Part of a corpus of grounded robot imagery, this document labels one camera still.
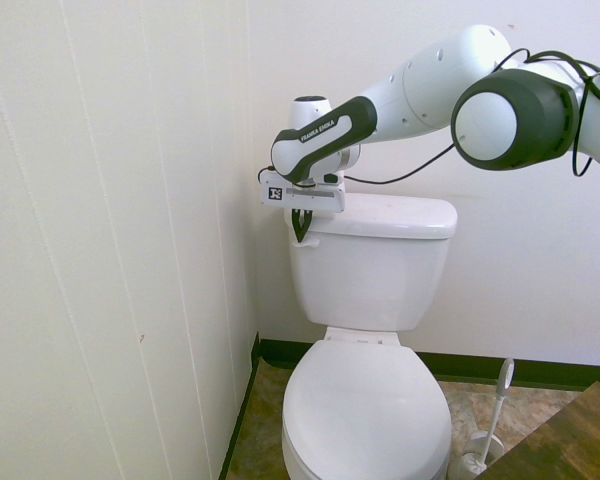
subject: toilet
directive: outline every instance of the toilet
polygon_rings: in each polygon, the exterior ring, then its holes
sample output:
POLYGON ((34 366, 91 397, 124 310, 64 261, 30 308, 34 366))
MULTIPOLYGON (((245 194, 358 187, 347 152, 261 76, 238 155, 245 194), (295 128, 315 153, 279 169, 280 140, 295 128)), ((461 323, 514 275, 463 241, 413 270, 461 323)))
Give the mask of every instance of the toilet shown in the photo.
POLYGON ((413 330, 438 287, 454 207, 443 200, 346 194, 315 212, 301 243, 285 212, 293 281, 311 322, 327 325, 284 396, 291 480, 443 479, 447 402, 397 332, 413 330))

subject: franka emika logo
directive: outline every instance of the franka emika logo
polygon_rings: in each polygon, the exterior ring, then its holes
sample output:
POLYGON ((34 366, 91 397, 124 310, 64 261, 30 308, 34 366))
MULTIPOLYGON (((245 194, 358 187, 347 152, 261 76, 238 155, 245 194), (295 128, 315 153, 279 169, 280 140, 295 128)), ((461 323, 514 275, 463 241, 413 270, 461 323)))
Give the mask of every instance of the franka emika logo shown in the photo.
POLYGON ((335 120, 328 120, 327 122, 320 125, 318 128, 314 128, 310 132, 305 133, 303 136, 301 136, 300 142, 301 143, 307 142, 307 141, 311 140, 313 137, 315 137, 316 135, 326 132, 331 127, 335 126, 336 124, 337 124, 337 122, 335 120))
POLYGON ((269 200, 282 200, 282 189, 269 187, 269 200))

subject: tile floor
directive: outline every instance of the tile floor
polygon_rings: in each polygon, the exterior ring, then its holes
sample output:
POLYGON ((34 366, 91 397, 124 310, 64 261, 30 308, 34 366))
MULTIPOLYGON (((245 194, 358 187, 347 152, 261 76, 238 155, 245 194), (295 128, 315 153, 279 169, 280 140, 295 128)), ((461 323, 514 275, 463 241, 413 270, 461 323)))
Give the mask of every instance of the tile floor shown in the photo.
MULTIPOLYGON (((282 400, 292 370, 260 360, 246 414, 233 452, 227 480, 288 480, 282 459, 282 400)), ((451 458, 469 435, 487 430, 495 403, 495 386, 439 382, 453 424, 451 458)), ((509 450, 573 400, 579 392, 511 387, 496 435, 509 450)))

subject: green baseboard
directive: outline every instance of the green baseboard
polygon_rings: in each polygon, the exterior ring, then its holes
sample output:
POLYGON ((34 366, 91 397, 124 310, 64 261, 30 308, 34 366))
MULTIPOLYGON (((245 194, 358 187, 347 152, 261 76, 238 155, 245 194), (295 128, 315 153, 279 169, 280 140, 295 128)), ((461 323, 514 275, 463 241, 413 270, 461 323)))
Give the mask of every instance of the green baseboard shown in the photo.
MULTIPOLYGON (((260 355, 274 367, 294 368, 311 343, 260 341, 260 355)), ((495 383, 504 358, 416 352, 438 380, 495 383)), ((600 382, 600 366, 516 360, 513 385, 559 390, 584 390, 600 382)))
POLYGON ((244 414, 247 411, 247 404, 249 403, 249 397, 251 396, 251 390, 253 389, 253 382, 256 379, 256 372, 258 371, 258 361, 260 360, 261 356, 260 345, 260 336, 256 333, 256 339, 253 342, 253 347, 251 348, 251 376, 249 377, 247 390, 244 394, 242 405, 240 406, 238 418, 236 419, 236 425, 233 427, 233 433, 231 434, 231 440, 229 441, 229 448, 227 449, 227 454, 224 457, 224 463, 222 464, 222 470, 220 471, 218 480, 225 480, 227 478, 227 474, 229 473, 231 457, 233 456, 233 451, 236 448, 236 442, 238 441, 238 435, 240 434, 240 427, 242 426, 242 421, 244 420, 244 414))

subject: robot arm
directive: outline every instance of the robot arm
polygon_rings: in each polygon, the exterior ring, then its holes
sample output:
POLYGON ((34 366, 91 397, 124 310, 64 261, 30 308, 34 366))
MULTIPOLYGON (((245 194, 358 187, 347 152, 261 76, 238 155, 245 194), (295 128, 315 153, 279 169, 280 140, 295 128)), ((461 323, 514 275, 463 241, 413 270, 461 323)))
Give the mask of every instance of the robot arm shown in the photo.
MULTIPOLYGON (((476 25, 421 51, 335 110, 311 118, 305 112, 309 105, 294 105, 293 128, 276 137, 272 164, 292 184, 313 184, 317 178, 353 166, 356 155, 337 156, 351 145, 444 128, 462 92, 488 75, 509 52, 502 34, 476 25)), ((298 101, 320 100, 304 97, 298 101)))
POLYGON ((262 175, 262 202, 343 211, 340 172, 355 164, 360 144, 449 124, 454 146, 478 168, 522 168, 570 149, 600 163, 600 69, 547 52, 497 70, 509 54, 499 32, 473 26, 334 110, 322 97, 297 99, 292 128, 271 149, 275 172, 262 175))

